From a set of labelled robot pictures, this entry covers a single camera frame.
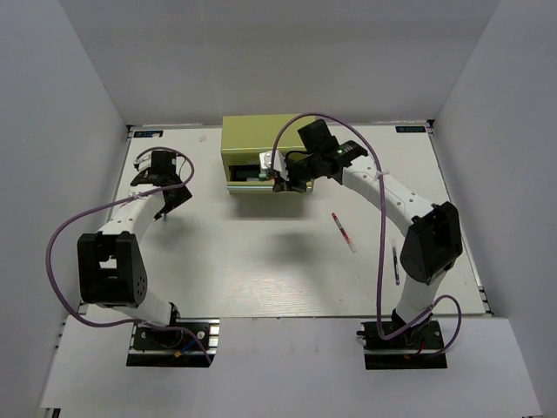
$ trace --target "white wall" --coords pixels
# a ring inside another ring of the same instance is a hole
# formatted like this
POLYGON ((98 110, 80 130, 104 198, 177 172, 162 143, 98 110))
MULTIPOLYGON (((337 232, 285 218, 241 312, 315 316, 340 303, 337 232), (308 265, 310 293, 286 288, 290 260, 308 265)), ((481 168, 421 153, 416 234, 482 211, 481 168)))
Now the white wall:
POLYGON ((61 0, 124 121, 435 118, 499 0, 61 0))
MULTIPOLYGON (((56 0, 0 2, 0 404, 35 416, 64 312, 44 272, 54 229, 111 199, 126 130, 56 0)), ((55 269, 77 293, 76 242, 61 237, 55 269)))
POLYGON ((436 122, 438 153, 494 311, 557 416, 557 3, 503 0, 436 122))

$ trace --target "blue label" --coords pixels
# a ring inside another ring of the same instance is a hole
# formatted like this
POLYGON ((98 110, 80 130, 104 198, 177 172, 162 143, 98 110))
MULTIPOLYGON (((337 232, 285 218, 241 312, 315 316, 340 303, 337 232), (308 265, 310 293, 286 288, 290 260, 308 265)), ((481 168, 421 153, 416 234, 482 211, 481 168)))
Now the blue label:
POLYGON ((162 137, 163 131, 135 131, 134 138, 153 138, 154 136, 162 137))

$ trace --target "red and white pen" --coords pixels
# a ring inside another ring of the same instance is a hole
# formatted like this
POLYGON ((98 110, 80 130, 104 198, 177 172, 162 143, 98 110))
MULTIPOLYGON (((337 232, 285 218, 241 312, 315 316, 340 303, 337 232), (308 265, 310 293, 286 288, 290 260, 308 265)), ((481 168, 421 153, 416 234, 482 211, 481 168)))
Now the red and white pen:
POLYGON ((342 236, 345 237, 346 244, 348 244, 348 246, 350 247, 350 251, 352 251, 352 253, 356 253, 356 247, 352 243, 352 240, 350 239, 350 237, 346 233, 345 228, 340 223, 339 218, 337 218, 337 215, 335 214, 335 212, 331 213, 331 216, 334 219, 334 223, 337 224, 337 227, 339 228, 340 233, 342 233, 342 236))

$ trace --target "small white object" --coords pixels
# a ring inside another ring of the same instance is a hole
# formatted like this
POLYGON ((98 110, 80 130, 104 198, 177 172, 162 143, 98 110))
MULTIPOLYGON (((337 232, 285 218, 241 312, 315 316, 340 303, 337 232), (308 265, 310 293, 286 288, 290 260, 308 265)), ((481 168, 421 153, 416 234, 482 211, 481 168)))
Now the small white object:
POLYGON ((133 165, 137 166, 138 172, 142 172, 143 170, 151 167, 151 155, 146 154, 141 158, 137 158, 133 160, 133 165))
POLYGON ((388 174, 390 174, 390 172, 388 170, 384 170, 383 172, 380 172, 379 170, 377 170, 375 172, 375 179, 374 180, 377 180, 381 176, 385 177, 388 174))
MULTIPOLYGON (((265 176, 269 175, 269 171, 271 170, 270 152, 261 152, 259 154, 259 168, 265 176)), ((273 170, 275 172, 278 172, 282 179, 288 181, 288 171, 286 170, 285 158, 278 151, 275 151, 275 161, 274 161, 273 170)))

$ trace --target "cable tie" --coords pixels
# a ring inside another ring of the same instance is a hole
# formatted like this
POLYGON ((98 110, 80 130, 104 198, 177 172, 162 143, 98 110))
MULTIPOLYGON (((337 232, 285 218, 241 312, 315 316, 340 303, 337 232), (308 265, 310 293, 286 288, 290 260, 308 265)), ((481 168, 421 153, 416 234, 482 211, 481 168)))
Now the cable tie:
POLYGON ((375 179, 373 179, 373 181, 377 180, 381 176, 385 177, 387 174, 390 174, 388 170, 385 170, 384 172, 380 172, 379 170, 377 170, 375 172, 375 179))
POLYGON ((134 200, 141 199, 143 197, 142 193, 130 192, 130 197, 134 200))

